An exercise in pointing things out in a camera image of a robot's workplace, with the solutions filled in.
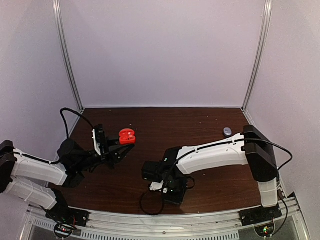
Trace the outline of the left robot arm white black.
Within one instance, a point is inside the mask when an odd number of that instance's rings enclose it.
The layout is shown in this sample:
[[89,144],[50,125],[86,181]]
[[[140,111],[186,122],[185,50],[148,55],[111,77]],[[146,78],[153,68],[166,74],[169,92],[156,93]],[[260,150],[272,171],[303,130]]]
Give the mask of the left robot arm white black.
[[72,211],[62,193],[35,183],[45,181],[63,188],[75,188],[93,172],[106,165],[113,169],[135,146],[135,140],[119,138],[94,140],[93,150],[84,150],[73,139],[66,139],[57,151],[59,159],[49,161],[14,147],[11,140],[0,144],[0,192],[52,212],[61,222],[72,218]]

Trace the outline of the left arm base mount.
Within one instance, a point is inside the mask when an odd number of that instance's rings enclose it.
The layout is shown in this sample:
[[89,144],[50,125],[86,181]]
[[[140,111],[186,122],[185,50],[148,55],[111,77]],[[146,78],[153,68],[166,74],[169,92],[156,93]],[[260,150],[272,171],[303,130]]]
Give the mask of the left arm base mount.
[[53,233],[59,240],[70,237],[77,227],[86,227],[89,219],[89,212],[86,210],[69,207],[63,196],[57,196],[57,203],[52,209],[45,209],[40,206],[45,216],[55,222]]

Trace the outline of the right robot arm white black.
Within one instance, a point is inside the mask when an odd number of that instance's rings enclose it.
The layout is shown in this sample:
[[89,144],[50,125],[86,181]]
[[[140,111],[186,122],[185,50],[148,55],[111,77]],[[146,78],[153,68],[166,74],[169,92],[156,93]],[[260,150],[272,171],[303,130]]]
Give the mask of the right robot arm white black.
[[141,175],[150,182],[150,191],[163,193],[164,202],[180,205],[192,173],[244,165],[249,166],[258,184],[262,206],[257,208],[256,216],[266,221],[276,212],[279,170],[274,145],[253,125],[223,140],[169,148],[161,161],[146,161]]

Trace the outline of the red earbud charging case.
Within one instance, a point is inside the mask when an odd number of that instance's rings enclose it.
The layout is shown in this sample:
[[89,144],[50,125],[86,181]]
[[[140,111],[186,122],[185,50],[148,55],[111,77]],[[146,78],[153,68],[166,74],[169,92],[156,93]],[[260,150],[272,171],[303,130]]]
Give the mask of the red earbud charging case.
[[119,143],[121,145],[136,143],[135,131],[133,129],[124,128],[118,133],[118,136],[119,136]]

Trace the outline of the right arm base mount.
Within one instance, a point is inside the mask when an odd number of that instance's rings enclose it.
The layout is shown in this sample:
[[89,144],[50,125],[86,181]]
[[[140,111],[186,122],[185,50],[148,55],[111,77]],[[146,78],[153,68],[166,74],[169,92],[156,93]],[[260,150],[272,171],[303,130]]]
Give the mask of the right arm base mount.
[[253,226],[255,233],[261,238],[271,238],[276,233],[275,220],[282,217],[282,211],[279,201],[275,206],[264,207],[257,206],[245,210],[241,210],[239,213],[241,225]]

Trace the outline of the grey oval puck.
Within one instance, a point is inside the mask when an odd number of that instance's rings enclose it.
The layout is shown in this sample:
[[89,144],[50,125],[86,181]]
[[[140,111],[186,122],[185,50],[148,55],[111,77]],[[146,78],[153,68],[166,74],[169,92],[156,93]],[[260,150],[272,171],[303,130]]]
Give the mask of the grey oval puck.
[[223,128],[223,135],[226,137],[226,138],[229,138],[233,135],[233,132],[232,130],[229,128],[229,127],[224,127]]

